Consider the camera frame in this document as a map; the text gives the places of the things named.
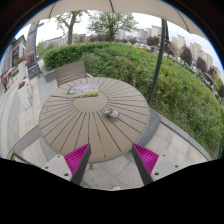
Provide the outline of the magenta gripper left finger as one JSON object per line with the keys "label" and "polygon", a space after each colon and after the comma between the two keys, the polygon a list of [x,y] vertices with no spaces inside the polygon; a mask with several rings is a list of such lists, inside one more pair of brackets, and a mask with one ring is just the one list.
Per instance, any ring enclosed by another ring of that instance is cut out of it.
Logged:
{"label": "magenta gripper left finger", "polygon": [[42,169],[79,185],[82,181],[90,155],[91,145],[86,144],[67,155],[55,155]]}

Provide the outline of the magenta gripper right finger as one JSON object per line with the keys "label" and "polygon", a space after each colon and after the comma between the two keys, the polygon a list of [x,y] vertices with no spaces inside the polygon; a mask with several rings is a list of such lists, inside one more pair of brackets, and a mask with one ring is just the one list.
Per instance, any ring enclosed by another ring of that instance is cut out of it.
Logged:
{"label": "magenta gripper right finger", "polygon": [[135,143],[132,144],[132,155],[144,185],[148,185],[154,180],[170,175],[180,169],[180,166],[165,154],[159,156],[155,152]]}

